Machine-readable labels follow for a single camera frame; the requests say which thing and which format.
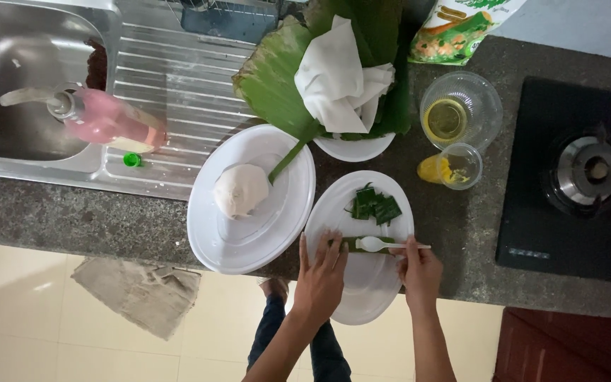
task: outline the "black glass cooktop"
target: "black glass cooktop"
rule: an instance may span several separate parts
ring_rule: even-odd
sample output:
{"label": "black glass cooktop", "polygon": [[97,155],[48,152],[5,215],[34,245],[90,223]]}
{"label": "black glass cooktop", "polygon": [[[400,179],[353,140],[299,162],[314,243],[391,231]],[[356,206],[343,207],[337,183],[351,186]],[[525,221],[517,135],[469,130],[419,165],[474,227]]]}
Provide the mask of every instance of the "black glass cooktop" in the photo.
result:
{"label": "black glass cooktop", "polygon": [[496,262],[611,281],[611,92],[525,81]]}

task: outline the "granite countertop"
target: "granite countertop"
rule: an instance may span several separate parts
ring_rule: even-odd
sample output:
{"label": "granite countertop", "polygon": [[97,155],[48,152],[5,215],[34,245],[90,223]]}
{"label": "granite countertop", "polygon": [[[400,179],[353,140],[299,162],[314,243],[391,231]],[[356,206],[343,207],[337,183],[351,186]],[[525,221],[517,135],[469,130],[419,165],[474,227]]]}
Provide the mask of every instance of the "granite countertop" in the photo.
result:
{"label": "granite countertop", "polygon": [[[487,78],[504,106],[502,132],[483,154],[480,182],[467,191],[421,181],[416,166],[436,154],[416,109],[428,85],[461,68],[410,65],[413,126],[381,156],[346,163],[310,144],[316,199],[355,170],[386,173],[403,187],[417,238],[433,245],[445,265],[446,299],[611,317],[611,283],[520,271],[494,263],[522,83],[529,75],[611,90],[611,58],[488,37],[465,69]],[[204,268],[187,242],[187,204],[134,195],[0,178],[0,244],[88,256]],[[295,279],[297,244],[253,274]]]}

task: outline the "gray cloth rag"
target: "gray cloth rag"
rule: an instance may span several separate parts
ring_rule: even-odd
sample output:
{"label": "gray cloth rag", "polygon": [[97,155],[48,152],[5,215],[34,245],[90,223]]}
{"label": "gray cloth rag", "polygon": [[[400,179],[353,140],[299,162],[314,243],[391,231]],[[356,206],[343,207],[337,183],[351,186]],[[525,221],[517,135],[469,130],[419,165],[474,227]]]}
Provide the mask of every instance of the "gray cloth rag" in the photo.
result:
{"label": "gray cloth rag", "polygon": [[170,266],[87,257],[71,277],[115,313],[168,340],[194,306],[202,275]]}

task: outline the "person's left hand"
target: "person's left hand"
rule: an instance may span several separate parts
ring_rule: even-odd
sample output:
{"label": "person's left hand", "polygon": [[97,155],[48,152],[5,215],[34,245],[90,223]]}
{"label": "person's left hand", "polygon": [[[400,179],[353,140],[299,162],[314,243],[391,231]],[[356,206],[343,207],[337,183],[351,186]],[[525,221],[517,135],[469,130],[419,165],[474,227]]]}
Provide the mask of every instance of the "person's left hand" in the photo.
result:
{"label": "person's left hand", "polygon": [[294,292],[291,311],[320,327],[334,313],[344,291],[344,270],[348,263],[348,244],[341,247],[341,232],[325,230],[311,264],[306,247],[306,234],[301,234],[299,256],[301,270]]}

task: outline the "snack package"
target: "snack package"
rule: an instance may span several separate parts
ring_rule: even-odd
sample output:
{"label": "snack package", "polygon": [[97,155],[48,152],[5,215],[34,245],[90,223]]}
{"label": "snack package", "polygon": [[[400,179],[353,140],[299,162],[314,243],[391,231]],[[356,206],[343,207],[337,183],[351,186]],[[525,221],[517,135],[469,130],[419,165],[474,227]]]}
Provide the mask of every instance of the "snack package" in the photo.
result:
{"label": "snack package", "polygon": [[409,61],[465,65],[485,36],[527,0],[437,0],[412,40]]}

